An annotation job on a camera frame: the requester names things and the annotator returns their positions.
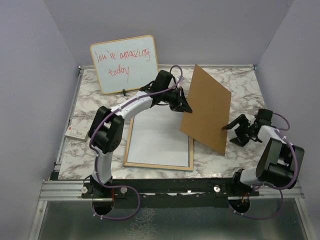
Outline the brown frame backing board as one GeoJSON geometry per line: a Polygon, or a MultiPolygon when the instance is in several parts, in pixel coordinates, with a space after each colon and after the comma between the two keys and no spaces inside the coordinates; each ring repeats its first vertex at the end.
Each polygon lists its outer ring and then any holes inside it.
{"type": "Polygon", "coordinates": [[[192,113],[184,112],[180,131],[211,148],[226,154],[231,92],[199,65],[194,66],[187,102],[192,113]]]}

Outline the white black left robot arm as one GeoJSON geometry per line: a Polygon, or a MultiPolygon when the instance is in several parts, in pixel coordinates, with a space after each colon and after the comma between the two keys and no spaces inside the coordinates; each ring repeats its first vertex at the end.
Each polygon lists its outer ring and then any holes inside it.
{"type": "Polygon", "coordinates": [[[142,86],[133,97],[111,108],[101,106],[97,110],[88,131],[89,148],[95,152],[92,179],[96,181],[93,191],[97,196],[103,198],[110,193],[108,182],[112,179],[113,153],[121,143],[126,122],[161,102],[169,105],[173,112],[193,112],[184,89],[179,86],[184,79],[183,70],[178,65],[172,68],[179,68],[178,79],[171,71],[160,70],[155,80],[142,86]]]}

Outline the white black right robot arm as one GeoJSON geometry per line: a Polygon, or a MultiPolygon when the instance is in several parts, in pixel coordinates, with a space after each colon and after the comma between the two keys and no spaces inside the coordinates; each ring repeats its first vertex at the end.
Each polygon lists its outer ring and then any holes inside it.
{"type": "Polygon", "coordinates": [[[287,128],[272,125],[273,116],[280,116],[268,109],[259,109],[251,123],[241,114],[222,130],[231,130],[236,137],[230,140],[237,146],[244,147],[250,140],[263,144],[264,149],[256,167],[240,169],[232,176],[229,189],[240,196],[244,192],[251,192],[256,186],[267,185],[276,190],[292,189],[298,180],[305,150],[291,143],[281,131],[288,131],[290,124],[285,120],[287,128]]]}

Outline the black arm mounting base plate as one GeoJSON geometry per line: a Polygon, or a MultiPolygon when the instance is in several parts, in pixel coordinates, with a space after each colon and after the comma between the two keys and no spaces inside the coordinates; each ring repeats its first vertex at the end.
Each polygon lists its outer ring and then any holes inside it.
{"type": "Polygon", "coordinates": [[[256,197],[249,186],[228,178],[113,179],[106,187],[91,179],[84,183],[83,199],[114,203],[117,208],[227,208],[228,199],[256,197]]]}

